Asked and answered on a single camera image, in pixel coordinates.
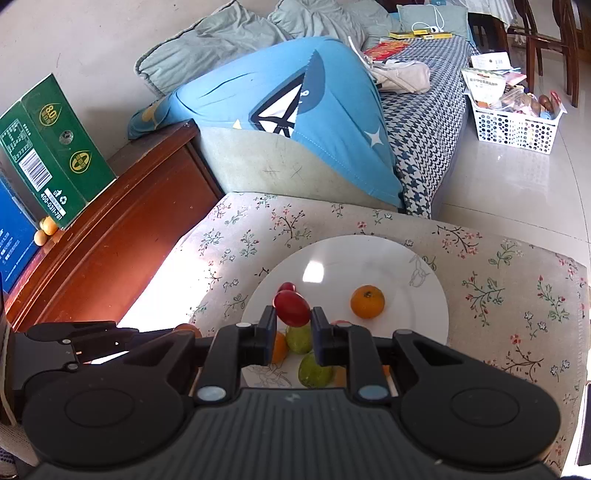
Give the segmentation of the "orange mandarin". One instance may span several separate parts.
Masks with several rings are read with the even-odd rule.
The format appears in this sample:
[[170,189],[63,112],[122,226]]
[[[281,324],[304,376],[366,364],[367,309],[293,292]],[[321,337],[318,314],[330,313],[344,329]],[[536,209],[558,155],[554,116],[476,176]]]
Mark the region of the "orange mandarin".
[[349,306],[356,317],[372,320],[385,310],[386,298],[378,287],[363,285],[353,293]]
[[277,331],[274,338],[273,356],[271,356],[271,364],[280,365],[286,360],[290,347],[287,345],[287,338],[283,332]]
[[180,325],[177,325],[174,328],[174,331],[187,331],[187,332],[191,332],[193,334],[193,336],[197,339],[202,337],[202,334],[200,332],[200,330],[193,324],[190,323],[182,323]]

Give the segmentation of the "green lime fruit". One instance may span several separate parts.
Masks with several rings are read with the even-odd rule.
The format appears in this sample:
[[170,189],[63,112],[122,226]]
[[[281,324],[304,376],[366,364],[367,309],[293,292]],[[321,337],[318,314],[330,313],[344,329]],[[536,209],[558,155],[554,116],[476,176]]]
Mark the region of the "green lime fruit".
[[310,352],[301,359],[298,366],[298,381],[308,389],[325,388],[334,377],[332,366],[321,366],[315,361],[315,354]]

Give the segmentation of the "red cherry tomato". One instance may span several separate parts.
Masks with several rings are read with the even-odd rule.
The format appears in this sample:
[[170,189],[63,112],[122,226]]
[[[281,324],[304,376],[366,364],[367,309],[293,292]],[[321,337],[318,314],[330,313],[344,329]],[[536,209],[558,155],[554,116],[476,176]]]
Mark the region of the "red cherry tomato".
[[303,296],[291,290],[276,293],[273,307],[280,321],[288,327],[300,328],[311,320],[311,307]]
[[279,287],[279,289],[277,289],[277,291],[279,291],[279,292],[283,292],[283,291],[297,292],[297,286],[295,286],[294,283],[291,283],[291,282],[283,282],[283,284],[280,285],[280,287]]

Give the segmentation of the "white floral plate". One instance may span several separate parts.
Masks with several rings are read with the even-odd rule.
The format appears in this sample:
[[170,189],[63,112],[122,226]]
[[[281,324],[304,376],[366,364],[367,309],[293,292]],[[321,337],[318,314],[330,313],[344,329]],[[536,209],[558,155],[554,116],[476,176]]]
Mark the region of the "white floral plate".
[[259,321],[285,282],[331,323],[358,324],[376,337],[410,329],[442,344],[448,340],[448,302],[435,269],[393,240],[346,235],[294,252],[256,287],[242,320]]

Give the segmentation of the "red wooden cabinet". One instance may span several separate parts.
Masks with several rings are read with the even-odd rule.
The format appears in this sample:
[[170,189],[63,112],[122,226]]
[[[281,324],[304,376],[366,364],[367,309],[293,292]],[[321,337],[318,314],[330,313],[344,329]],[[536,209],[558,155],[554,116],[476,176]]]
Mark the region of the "red wooden cabinet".
[[198,139],[195,122],[185,121],[109,159],[117,179],[50,238],[8,295],[15,330],[122,319],[179,238],[223,196]]

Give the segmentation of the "small yellow fruit on cabinet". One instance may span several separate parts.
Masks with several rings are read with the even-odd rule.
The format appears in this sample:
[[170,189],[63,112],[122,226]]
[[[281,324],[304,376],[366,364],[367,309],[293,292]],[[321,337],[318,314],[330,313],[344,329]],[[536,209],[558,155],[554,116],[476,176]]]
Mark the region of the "small yellow fruit on cabinet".
[[43,230],[37,230],[34,234],[34,243],[42,247],[47,242],[48,236]]

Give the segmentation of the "small orange on cabinet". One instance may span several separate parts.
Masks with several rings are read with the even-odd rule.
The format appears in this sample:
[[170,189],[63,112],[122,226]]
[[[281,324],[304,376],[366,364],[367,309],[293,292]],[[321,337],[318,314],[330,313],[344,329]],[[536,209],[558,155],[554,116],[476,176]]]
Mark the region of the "small orange on cabinet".
[[46,216],[39,222],[40,229],[49,237],[53,236],[59,229],[56,222],[50,217]]

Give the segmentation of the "blue box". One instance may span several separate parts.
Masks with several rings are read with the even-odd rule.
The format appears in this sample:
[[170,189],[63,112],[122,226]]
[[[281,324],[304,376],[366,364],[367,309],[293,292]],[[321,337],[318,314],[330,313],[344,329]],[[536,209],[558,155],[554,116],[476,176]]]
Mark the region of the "blue box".
[[2,290],[9,294],[39,247],[36,227],[8,183],[1,179],[0,254]]

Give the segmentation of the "floral tablecloth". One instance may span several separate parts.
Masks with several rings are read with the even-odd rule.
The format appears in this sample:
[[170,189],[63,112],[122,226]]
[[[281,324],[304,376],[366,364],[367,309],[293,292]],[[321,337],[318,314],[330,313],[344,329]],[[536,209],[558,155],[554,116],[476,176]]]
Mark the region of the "floral tablecloth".
[[375,335],[412,329],[545,389],[561,427],[546,462],[571,457],[589,343],[585,267],[499,235],[355,205],[225,195],[176,246],[122,318],[141,331],[254,323],[283,283],[329,321],[356,321],[356,289],[386,305]]

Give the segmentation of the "green cardboard box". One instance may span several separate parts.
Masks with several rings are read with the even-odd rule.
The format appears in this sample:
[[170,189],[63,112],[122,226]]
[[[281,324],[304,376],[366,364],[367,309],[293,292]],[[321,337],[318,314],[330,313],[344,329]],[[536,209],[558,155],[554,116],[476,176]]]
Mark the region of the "green cardboard box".
[[60,229],[116,179],[52,74],[3,113],[1,147]]

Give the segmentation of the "houndstooth sofa cover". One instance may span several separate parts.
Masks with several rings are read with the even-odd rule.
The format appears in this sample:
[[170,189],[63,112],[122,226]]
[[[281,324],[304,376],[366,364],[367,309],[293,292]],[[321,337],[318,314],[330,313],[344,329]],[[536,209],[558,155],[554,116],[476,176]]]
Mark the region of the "houndstooth sofa cover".
[[463,37],[420,40],[393,59],[422,62],[430,69],[425,93],[382,93],[394,170],[401,181],[403,209],[430,218],[436,197],[455,166],[458,143],[468,119],[462,70],[476,49]]

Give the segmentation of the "blue shark pillow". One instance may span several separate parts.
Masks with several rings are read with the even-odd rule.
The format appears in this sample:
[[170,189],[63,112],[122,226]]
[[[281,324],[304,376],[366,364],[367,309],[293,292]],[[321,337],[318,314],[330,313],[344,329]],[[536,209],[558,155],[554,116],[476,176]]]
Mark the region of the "blue shark pillow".
[[188,120],[294,141],[363,193],[403,205],[380,94],[339,40],[290,40],[235,59],[136,112],[127,136]]

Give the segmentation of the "white perforated plastic basket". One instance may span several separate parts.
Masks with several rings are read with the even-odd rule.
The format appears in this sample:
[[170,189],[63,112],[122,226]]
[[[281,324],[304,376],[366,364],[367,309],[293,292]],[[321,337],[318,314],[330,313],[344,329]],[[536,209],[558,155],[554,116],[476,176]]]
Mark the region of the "white perforated plastic basket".
[[480,142],[525,149],[549,155],[552,152],[558,127],[567,109],[561,105],[554,118],[533,117],[515,112],[491,110],[477,105],[466,91],[475,119]]

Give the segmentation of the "snack bag in basket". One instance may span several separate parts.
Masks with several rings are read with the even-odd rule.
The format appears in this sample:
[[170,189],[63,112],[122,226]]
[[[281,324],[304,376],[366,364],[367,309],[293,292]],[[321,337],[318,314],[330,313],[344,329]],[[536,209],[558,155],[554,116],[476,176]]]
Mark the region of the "snack bag in basket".
[[500,108],[502,106],[501,98],[506,89],[506,80],[502,75],[486,70],[464,68],[462,76],[471,98],[479,107]]

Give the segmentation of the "grey green cushion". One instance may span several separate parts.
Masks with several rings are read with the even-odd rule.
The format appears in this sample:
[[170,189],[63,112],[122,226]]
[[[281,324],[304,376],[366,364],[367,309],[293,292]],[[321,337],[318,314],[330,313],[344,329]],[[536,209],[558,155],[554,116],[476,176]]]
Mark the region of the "grey green cushion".
[[134,71],[162,97],[224,64],[290,38],[269,19],[231,1],[152,47],[135,62]]

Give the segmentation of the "wooden chair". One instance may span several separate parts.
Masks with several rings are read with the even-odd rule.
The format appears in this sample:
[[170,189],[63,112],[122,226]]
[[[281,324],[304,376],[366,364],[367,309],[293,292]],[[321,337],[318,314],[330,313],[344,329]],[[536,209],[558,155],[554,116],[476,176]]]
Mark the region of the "wooden chair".
[[533,9],[529,1],[514,2],[516,11],[523,22],[522,27],[511,27],[508,33],[525,37],[526,76],[528,89],[535,90],[535,72],[543,76],[542,51],[560,53],[565,62],[566,94],[571,97],[571,105],[579,106],[580,66],[579,29],[576,26],[575,10],[583,7],[583,14],[590,17],[589,1],[552,1],[551,13],[559,29],[559,37],[552,37],[538,31]]

